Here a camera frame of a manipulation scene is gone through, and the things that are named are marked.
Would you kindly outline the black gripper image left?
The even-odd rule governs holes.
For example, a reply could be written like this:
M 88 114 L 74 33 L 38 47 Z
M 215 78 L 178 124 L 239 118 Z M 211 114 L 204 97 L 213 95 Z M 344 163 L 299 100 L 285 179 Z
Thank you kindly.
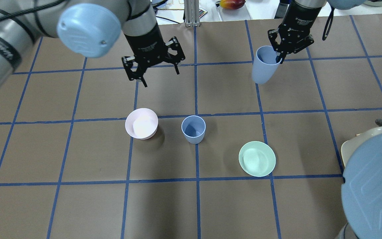
M 151 66 L 163 61 L 172 64 L 176 74 L 180 74 L 179 64 L 186 57 L 177 37 L 172 37 L 165 43 L 157 23 L 142 26 L 127 23 L 123 26 L 123 32 L 134 53 L 134 56 L 121 58 L 129 81 L 136 80 L 141 82 L 144 87 L 148 86 L 144 79 L 148 61 Z

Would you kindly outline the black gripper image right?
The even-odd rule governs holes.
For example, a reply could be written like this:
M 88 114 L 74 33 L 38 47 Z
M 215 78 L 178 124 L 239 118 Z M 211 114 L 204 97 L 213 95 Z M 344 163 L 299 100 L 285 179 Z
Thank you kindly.
M 289 54 L 298 53 L 314 43 L 310 29 L 321 9 L 322 2 L 291 2 L 279 28 L 267 31 L 277 53 L 277 63 L 282 64 Z

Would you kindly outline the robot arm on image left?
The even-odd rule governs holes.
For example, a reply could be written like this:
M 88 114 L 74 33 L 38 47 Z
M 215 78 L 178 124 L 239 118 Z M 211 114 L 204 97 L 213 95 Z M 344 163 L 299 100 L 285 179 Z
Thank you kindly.
M 59 38 L 74 53 L 99 58 L 123 33 L 132 56 L 122 63 L 130 81 L 147 86 L 144 73 L 185 54 L 176 37 L 163 40 L 150 0 L 0 0 L 0 87 L 39 38 Z

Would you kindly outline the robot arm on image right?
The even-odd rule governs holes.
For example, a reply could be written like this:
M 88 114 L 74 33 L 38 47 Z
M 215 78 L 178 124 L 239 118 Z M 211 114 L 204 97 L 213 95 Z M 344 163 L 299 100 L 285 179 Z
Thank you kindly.
M 325 0 L 281 0 L 283 21 L 268 31 L 274 53 L 281 64 L 291 53 L 313 43 L 310 29 Z M 341 201 L 347 219 L 338 239 L 382 239 L 382 126 L 367 130 L 342 144 L 346 163 Z

